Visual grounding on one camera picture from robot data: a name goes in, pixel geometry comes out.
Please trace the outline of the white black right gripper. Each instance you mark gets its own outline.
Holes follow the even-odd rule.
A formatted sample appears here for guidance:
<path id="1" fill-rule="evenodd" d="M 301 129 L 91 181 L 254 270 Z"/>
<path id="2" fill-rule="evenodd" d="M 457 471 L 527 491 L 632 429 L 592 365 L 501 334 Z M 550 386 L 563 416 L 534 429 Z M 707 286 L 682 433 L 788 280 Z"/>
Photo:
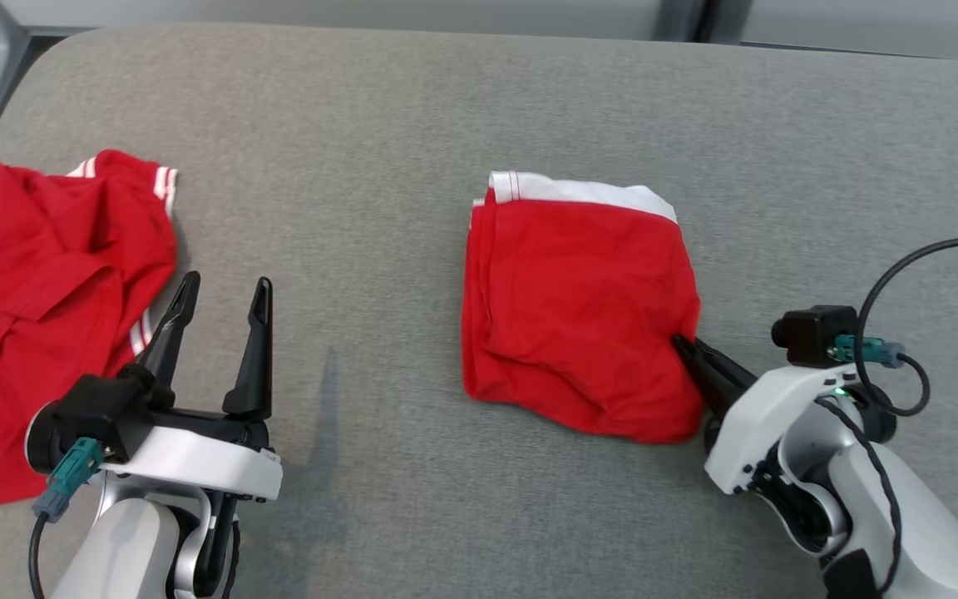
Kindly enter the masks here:
<path id="1" fill-rule="evenodd" d="M 848 364 L 827 370 L 784 365 L 758 379 L 700 338 L 674 334 L 670 341 L 704 405 L 723 419 L 704 470 L 726 494 L 741 493 L 749 480 L 745 467 L 767 458 L 815 399 L 832 394 L 856 373 Z"/>

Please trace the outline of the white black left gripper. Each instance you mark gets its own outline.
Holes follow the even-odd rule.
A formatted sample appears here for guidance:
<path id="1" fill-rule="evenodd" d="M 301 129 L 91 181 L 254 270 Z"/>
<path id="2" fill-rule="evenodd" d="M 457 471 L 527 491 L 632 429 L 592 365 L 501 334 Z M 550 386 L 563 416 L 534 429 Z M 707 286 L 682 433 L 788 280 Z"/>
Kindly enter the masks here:
<path id="1" fill-rule="evenodd" d="M 171 409 L 171 389 L 184 329 L 196 310 L 201 277 L 184 274 L 150 343 L 136 361 L 152 409 Z M 157 413 L 155 426 L 128 459 L 109 458 L 101 467 L 101 504 L 149 493 L 197 496 L 232 494 L 239 500 L 274 501 L 283 466 L 271 447 L 273 390 L 273 298 L 271 280 L 259 277 L 250 303 L 249 334 L 235 386 L 223 412 L 171 410 Z"/>

